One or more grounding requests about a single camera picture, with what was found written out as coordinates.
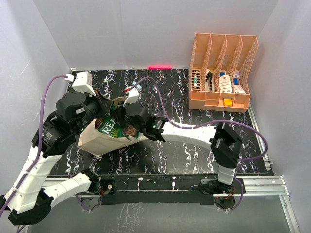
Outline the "green chips bag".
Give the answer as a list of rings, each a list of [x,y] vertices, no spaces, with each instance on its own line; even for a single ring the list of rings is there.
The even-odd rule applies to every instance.
[[[119,124],[111,115],[96,119],[95,129],[113,138],[125,137],[129,139],[131,136],[138,139],[140,134],[138,130],[128,123]]]

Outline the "brown paper bag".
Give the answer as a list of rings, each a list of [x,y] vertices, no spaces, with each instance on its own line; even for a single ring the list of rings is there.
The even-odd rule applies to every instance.
[[[78,140],[78,148],[84,151],[91,153],[94,156],[101,156],[107,154],[111,151],[121,149],[132,144],[145,141],[145,137],[142,133],[139,134],[139,138],[125,137],[113,138],[106,134],[100,133],[95,129],[95,120],[94,119],[80,134]]]

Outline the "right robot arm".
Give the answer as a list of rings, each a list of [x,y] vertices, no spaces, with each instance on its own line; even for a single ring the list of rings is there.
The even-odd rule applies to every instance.
[[[227,123],[197,128],[153,116],[138,102],[120,103],[112,114],[118,123],[134,127],[149,140],[189,143],[212,151],[218,164],[217,178],[201,184],[199,189],[207,194],[233,194],[242,139]]]

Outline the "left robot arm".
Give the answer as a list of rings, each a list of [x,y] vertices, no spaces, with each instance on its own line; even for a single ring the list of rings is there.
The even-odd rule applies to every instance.
[[[108,116],[113,101],[99,92],[95,95],[70,91],[56,103],[32,139],[29,156],[18,180],[0,197],[1,211],[9,210],[8,219],[17,225],[34,225],[51,209],[69,197],[82,192],[99,192],[100,178],[85,169],[67,180],[49,187],[43,183],[76,136],[97,118]]]

